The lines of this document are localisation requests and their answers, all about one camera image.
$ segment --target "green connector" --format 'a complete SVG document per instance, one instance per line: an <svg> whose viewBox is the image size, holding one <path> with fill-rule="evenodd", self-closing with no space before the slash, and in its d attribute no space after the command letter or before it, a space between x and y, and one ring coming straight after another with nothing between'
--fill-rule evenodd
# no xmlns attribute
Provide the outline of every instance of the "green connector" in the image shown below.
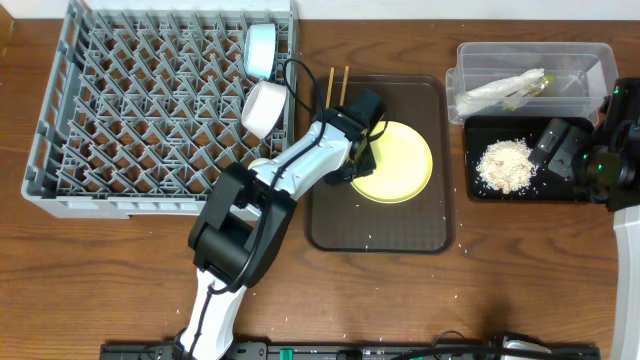
<svg viewBox="0 0 640 360"><path fill-rule="evenodd" d="M280 350L280 360L293 360L293 349Z"/></svg>

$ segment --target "wooden surface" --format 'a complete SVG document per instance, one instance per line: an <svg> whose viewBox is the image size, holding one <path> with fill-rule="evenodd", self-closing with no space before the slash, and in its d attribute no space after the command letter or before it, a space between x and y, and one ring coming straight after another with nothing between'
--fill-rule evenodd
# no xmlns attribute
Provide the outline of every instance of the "wooden surface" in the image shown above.
<svg viewBox="0 0 640 360"><path fill-rule="evenodd" d="M15 24L0 68L0 359L96 359L107 341L154 341L186 326L195 295L191 217L61 220L20 195L61 21ZM432 74L465 41L594 41L621 76L640 75L640 23L408 21L300 23L318 76ZM299 84L309 99L310 82ZM308 115L298 110L298 133ZM608 358L617 249L595 205L472 203L461 128L451 126L456 243L441 256L312 248L299 206L280 254L250 289L239 334L272 341L430 343L443 330L501 330L600 346Z"/></svg>

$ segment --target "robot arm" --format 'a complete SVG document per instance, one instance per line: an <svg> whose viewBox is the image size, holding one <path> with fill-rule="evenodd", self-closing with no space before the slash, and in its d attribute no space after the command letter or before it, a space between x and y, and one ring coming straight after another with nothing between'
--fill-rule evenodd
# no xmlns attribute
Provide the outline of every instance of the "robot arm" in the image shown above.
<svg viewBox="0 0 640 360"><path fill-rule="evenodd" d="M529 160L615 211L618 294L612 360L640 359L640 78L618 79L590 134L553 119Z"/></svg>
<svg viewBox="0 0 640 360"><path fill-rule="evenodd" d="M278 169L314 142L321 132L320 121L312 123L300 141L275 159L251 170L234 163L223 171L189 235L189 247L195 251L194 264L198 268L198 289L189 326L179 337L182 354L176 358L189 359L185 355L194 341L192 355L197 360L217 360L227 351L242 297L275 259L296 201L327 175L331 182L339 183L373 172L375 160L368 132L384 112L381 99L370 92L363 93L349 108L325 110L322 118L326 118L326 124L320 142L285 169L273 191L269 186ZM257 226L251 227L231 214L232 206L266 216L261 234L256 231ZM258 235L261 238L251 260ZM227 286L231 286L227 292L211 294L211 290Z"/></svg>
<svg viewBox="0 0 640 360"><path fill-rule="evenodd" d="M640 206L618 210L618 294L611 359L640 359Z"/></svg>
<svg viewBox="0 0 640 360"><path fill-rule="evenodd" d="M256 179L265 186L270 184L279 164L286 162L291 156L310 144L318 135L321 125L319 122L315 122L309 132L287 151L268 163L253 168ZM327 124L325 135L319 146L305 153L292 164L291 168L287 169L283 178L278 181L276 190L286 191L291 194L293 200L299 199L324 175L336 171L342 166L350 146L351 142L344 136L344 133ZM226 283L214 276L211 271L198 269L197 277L198 290L191 320L187 329L180 336L180 343L187 351L191 348L197 332L209 286L213 286L215 289L226 286ZM231 346L233 323L246 290L247 287L242 286L235 292L211 296L206 306L209 311L205 313L200 339L193 352L195 359L218 359Z"/></svg>

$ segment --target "rice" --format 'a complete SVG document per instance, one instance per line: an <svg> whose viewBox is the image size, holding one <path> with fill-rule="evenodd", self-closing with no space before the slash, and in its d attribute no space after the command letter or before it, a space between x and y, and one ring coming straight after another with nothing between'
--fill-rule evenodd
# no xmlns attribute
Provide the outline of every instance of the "rice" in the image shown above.
<svg viewBox="0 0 640 360"><path fill-rule="evenodd" d="M528 157L531 149L524 139L499 141L487 147L476 170L480 178L493 190L502 190L504 194L518 191L531 185L531 178L538 167Z"/></svg>

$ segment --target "dish rack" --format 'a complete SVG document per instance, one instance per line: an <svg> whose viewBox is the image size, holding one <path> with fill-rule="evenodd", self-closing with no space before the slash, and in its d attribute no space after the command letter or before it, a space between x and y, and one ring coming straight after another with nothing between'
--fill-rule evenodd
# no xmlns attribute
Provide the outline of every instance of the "dish rack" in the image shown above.
<svg viewBox="0 0 640 360"><path fill-rule="evenodd" d="M273 23L271 81L296 51L297 16L280 12L96 11L72 0L22 184L60 218L197 215L221 171L293 142L289 94L260 140L240 116L257 79L243 67L249 26ZM287 69L295 88L296 71ZM234 208L245 220L248 210Z"/></svg>

